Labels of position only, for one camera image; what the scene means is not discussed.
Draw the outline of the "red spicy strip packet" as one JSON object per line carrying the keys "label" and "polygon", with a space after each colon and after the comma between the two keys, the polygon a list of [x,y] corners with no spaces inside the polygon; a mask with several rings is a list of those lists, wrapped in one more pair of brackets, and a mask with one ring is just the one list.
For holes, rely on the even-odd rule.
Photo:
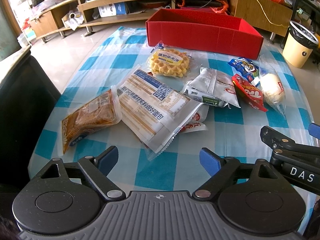
{"label": "red spicy strip packet", "polygon": [[208,105],[202,105],[193,116],[193,118],[180,130],[180,133],[190,133],[198,131],[207,131],[207,126],[203,123],[209,110]]}

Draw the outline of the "red orange snack packet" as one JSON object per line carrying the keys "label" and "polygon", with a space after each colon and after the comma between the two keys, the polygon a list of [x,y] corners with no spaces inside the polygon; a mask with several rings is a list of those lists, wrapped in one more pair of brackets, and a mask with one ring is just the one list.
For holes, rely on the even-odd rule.
{"label": "red orange snack packet", "polygon": [[267,112],[264,106],[263,93],[257,87],[243,79],[239,74],[232,76],[232,83],[234,85],[236,94],[248,103],[253,109]]}

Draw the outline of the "white bun clear wrapper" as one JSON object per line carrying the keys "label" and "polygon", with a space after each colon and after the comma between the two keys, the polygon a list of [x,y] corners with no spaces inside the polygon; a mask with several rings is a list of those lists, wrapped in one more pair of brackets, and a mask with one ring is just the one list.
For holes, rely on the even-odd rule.
{"label": "white bun clear wrapper", "polygon": [[265,55],[259,56],[259,81],[265,102],[285,117],[286,94],[279,75]]}

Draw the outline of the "brown spicy snack bag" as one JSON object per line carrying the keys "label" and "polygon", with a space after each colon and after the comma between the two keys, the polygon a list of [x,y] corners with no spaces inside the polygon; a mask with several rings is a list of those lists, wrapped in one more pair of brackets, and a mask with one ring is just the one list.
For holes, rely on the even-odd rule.
{"label": "brown spicy snack bag", "polygon": [[61,121],[63,154],[88,135],[119,123],[121,118],[117,88],[112,86]]}

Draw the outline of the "large white bread package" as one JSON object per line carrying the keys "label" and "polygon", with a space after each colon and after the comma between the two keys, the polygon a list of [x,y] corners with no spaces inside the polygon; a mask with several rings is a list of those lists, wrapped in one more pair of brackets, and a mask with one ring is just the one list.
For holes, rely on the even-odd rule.
{"label": "large white bread package", "polygon": [[135,66],[117,84],[122,121],[143,143],[148,160],[172,143],[203,103],[174,90]]}

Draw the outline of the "white duck snack packet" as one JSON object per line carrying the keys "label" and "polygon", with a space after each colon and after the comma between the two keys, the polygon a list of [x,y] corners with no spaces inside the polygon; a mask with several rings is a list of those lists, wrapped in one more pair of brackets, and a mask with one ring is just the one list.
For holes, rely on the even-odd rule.
{"label": "white duck snack packet", "polygon": [[216,69],[202,67],[199,75],[188,81],[181,92],[206,105],[240,108],[232,77]]}

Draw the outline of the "blue candy packet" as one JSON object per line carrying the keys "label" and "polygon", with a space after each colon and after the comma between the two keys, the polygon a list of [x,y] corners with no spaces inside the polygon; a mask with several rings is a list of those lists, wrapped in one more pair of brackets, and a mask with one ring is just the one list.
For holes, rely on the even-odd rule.
{"label": "blue candy packet", "polygon": [[239,72],[250,84],[255,87],[259,85],[259,67],[251,60],[245,57],[240,57],[238,59],[231,59],[228,64],[231,67],[234,67],[235,70]]}

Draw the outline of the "waffle snack clear package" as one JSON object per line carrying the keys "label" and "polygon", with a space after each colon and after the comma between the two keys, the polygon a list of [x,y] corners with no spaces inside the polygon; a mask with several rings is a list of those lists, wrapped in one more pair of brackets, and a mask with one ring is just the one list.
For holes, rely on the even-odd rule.
{"label": "waffle snack clear package", "polygon": [[170,46],[159,41],[151,50],[146,66],[153,76],[187,79],[202,67],[196,51]]}

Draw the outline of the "cream trash bin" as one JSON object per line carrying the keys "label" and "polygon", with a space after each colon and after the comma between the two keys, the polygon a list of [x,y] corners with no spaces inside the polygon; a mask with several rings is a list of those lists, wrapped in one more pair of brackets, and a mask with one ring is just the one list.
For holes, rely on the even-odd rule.
{"label": "cream trash bin", "polygon": [[282,55],[294,67],[302,68],[318,45],[319,40],[313,32],[300,23],[291,21]]}

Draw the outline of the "blue white checkered tablecloth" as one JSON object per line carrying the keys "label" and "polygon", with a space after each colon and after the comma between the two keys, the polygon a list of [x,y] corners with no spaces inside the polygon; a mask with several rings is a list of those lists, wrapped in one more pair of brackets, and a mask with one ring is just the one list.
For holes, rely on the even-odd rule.
{"label": "blue white checkered tablecloth", "polygon": [[[312,122],[309,104],[276,48],[264,44],[254,64],[279,76],[285,112],[268,104],[258,109],[237,97],[228,106],[210,107],[205,129],[197,131],[185,126],[202,102],[183,93],[185,79],[149,75],[149,61],[156,51],[143,28],[120,27],[107,38],[76,72],[55,105],[30,159],[30,176],[50,159],[76,162],[116,146],[119,158],[108,178],[124,192],[195,192],[209,179],[199,158],[204,147],[242,163],[269,160],[272,148],[260,138],[264,126],[299,144],[314,145],[308,132]],[[122,120],[68,141],[66,119],[80,108],[97,115],[109,92],[116,95]]]}

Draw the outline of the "red cardboard box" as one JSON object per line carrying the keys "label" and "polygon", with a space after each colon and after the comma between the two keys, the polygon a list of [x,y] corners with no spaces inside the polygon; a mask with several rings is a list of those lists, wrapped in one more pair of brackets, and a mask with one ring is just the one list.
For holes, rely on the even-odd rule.
{"label": "red cardboard box", "polygon": [[242,18],[214,12],[160,9],[146,21],[149,46],[158,42],[256,60],[264,38]]}

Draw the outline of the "blue white cardboard box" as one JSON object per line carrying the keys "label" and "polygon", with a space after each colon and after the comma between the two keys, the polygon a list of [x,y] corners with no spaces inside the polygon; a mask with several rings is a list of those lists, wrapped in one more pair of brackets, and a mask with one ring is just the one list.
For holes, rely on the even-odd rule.
{"label": "blue white cardboard box", "polygon": [[127,9],[125,2],[111,3],[98,7],[100,17],[110,17],[116,15],[126,15]]}

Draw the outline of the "wooden tv cabinet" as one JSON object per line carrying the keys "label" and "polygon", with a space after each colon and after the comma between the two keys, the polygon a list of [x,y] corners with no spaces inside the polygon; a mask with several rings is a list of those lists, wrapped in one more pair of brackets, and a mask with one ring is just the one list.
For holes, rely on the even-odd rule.
{"label": "wooden tv cabinet", "polygon": [[[285,36],[293,11],[286,5],[271,0],[227,0],[228,15],[243,18],[254,27]],[[127,14],[100,17],[98,7],[125,2]],[[40,9],[30,17],[29,24],[35,31],[36,38],[45,40],[47,36],[60,33],[70,28],[64,22],[70,12],[80,12],[84,21],[79,25],[86,28],[88,35],[92,28],[110,23],[147,20],[157,9],[176,6],[176,0],[61,0],[46,9]]]}

